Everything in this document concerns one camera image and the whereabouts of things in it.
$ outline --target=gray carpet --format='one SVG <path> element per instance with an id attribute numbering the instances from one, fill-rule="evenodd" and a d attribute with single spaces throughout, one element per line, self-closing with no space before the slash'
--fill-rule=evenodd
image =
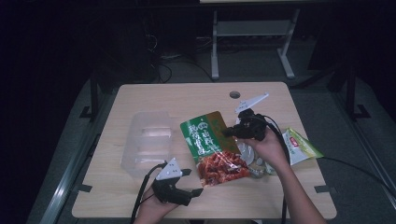
<path id="1" fill-rule="evenodd" d="M 219 55 L 220 79 L 218 82 L 283 81 L 288 85 L 297 84 L 315 73 L 315 71 L 306 70 L 314 45 L 315 41 L 292 42 L 288 55 L 291 67 L 296 74 L 294 80 L 286 79 L 281 63 L 276 56 L 276 46 L 274 45 L 264 46 L 262 50 L 246 49 L 233 54 L 221 53 Z M 208 72 L 210 72 L 210 54 L 208 52 L 198 54 L 196 63 L 192 63 L 191 59 L 184 57 L 164 64 L 172 69 L 172 76 L 168 81 L 170 83 L 211 82 L 208 77 Z M 160 71 L 163 79 L 170 75 L 170 70 L 163 66 L 160 67 Z M 371 88 L 360 80 L 358 80 L 356 89 L 357 104 L 364 105 L 372 117 L 351 123 L 340 106 L 340 98 L 345 96 L 345 92 L 334 94 L 327 91 L 325 87 L 329 78 L 325 77 L 304 90 L 290 91 L 310 141 L 329 158 L 346 161 L 373 172 L 372 165 L 361 146 L 361 141 L 353 131 L 353 126 L 358 125 L 364 135 L 368 137 L 370 145 L 375 149 L 375 153 L 391 178 L 395 180 L 396 167 L 393 165 L 396 153 L 395 123 L 376 101 Z M 70 113 L 28 223 L 38 223 L 41 220 L 72 154 L 81 147 L 87 135 L 92 140 L 92 136 L 99 134 L 106 122 L 106 115 L 108 115 L 117 90 L 113 94 L 100 94 L 102 114 L 92 123 L 88 119 L 78 117 L 83 107 L 90 104 L 89 87 L 87 82 Z M 89 161 L 90 158 L 81 168 L 75 186 L 82 182 Z M 332 198 L 337 209 L 337 217 L 329 220 L 329 223 L 394 223 L 396 220 L 395 208 L 383 188 L 372 178 L 335 161 L 319 160 L 318 162 L 325 181 L 331 188 Z M 76 197 L 77 192 L 70 189 L 69 197 L 57 223 L 128 223 L 127 219 L 77 219 L 72 217 L 71 208 Z M 263 223 L 280 222 L 279 220 L 264 220 Z"/>

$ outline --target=dark background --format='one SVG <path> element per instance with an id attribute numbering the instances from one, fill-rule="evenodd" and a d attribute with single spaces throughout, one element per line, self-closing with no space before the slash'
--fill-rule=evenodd
<path id="1" fill-rule="evenodd" d="M 0 223 L 26 221 L 70 109 L 92 73 L 103 91 L 149 83 L 155 77 L 149 64 L 158 59 L 146 51 L 148 29 L 161 37 L 161 48 L 191 54 L 195 36 L 211 31 L 207 12 L 175 11 L 168 20 L 157 12 L 148 24 L 144 12 L 102 10 L 106 6 L 93 0 L 0 1 Z M 312 69 L 353 64 L 394 119 L 395 15 L 389 1 L 304 7 L 295 33 L 318 39 Z M 346 73 L 345 67 L 338 71 Z"/>

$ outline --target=green snack bag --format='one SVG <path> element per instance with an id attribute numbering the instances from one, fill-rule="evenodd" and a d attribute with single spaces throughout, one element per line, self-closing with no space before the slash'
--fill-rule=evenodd
<path id="1" fill-rule="evenodd" d="M 222 134 L 226 128 L 219 111 L 180 124 L 203 187 L 250 176 L 235 140 Z"/>
<path id="2" fill-rule="evenodd" d="M 323 157 L 323 154 L 319 150 L 292 128 L 288 128 L 282 136 L 289 150 L 290 165 L 311 158 Z M 266 163 L 265 165 L 268 174 L 275 173 L 275 170 L 269 164 Z"/>

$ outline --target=plastic container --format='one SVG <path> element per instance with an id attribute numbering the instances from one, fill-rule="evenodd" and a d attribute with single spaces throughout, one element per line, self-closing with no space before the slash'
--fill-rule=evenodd
<path id="1" fill-rule="evenodd" d="M 170 161 L 172 120 L 166 111 L 135 114 L 120 166 L 132 177 L 143 177 L 155 165 Z"/>

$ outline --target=hand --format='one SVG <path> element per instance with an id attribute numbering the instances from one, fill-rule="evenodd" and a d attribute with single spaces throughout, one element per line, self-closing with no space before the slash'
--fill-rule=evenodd
<path id="1" fill-rule="evenodd" d="M 274 169 L 289 166 L 285 152 L 276 137 L 276 134 L 269 128 L 265 130 L 265 138 L 262 141 L 255 139 L 238 139 L 239 142 L 246 143 L 253 147 L 260 158 L 268 162 Z"/>
<path id="2" fill-rule="evenodd" d="M 154 190 L 150 187 L 142 197 L 134 224 L 154 224 L 160 222 L 163 217 L 178 207 L 175 203 L 162 203 L 154 195 Z"/>

